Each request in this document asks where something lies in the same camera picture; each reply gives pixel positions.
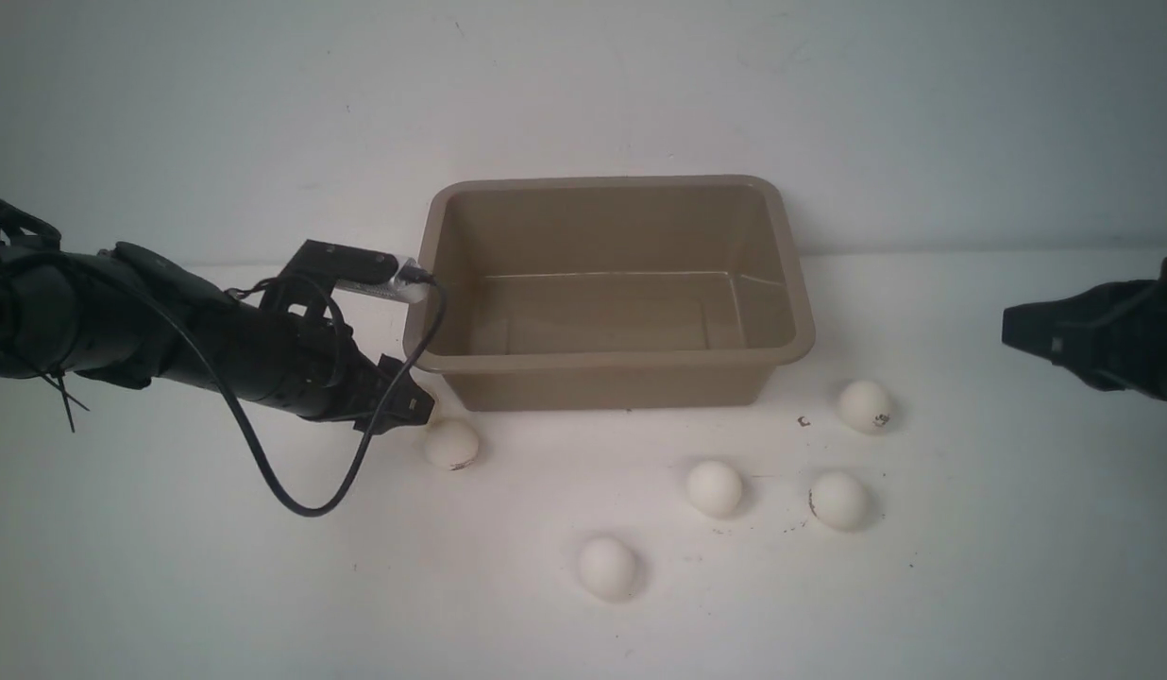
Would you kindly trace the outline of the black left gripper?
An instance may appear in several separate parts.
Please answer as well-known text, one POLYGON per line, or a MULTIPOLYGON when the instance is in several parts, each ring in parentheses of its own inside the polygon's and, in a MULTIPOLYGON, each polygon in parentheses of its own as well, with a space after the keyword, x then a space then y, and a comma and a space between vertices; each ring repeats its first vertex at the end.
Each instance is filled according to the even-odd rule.
POLYGON ((329 321, 238 304, 228 316, 228 386, 235 397, 314 422, 373 435, 429 423, 435 397, 394 357, 369 360, 329 321))

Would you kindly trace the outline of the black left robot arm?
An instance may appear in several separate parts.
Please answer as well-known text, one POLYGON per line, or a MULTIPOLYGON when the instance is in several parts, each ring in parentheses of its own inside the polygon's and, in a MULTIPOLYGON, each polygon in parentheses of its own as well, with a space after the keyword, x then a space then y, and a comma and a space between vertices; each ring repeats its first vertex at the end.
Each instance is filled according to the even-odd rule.
POLYGON ((307 240, 277 276, 240 290, 144 246, 88 255, 60 241, 47 220, 0 199, 2 378, 226 386, 246 404, 376 434, 422 426, 435 409, 401 360, 359 350, 333 300, 336 290, 421 297, 412 260, 307 240))

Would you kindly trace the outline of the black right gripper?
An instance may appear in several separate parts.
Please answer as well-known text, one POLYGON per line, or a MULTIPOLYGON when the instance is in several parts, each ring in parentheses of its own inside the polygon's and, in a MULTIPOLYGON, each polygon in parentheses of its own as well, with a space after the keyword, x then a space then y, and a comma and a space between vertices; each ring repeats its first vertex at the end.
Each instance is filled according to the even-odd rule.
POLYGON ((1167 258, 1156 280, 1105 283, 1090 294, 1107 307, 1078 322, 1061 322, 1062 300, 1006 307, 1002 345, 1056 360, 1093 390, 1167 401, 1167 258))

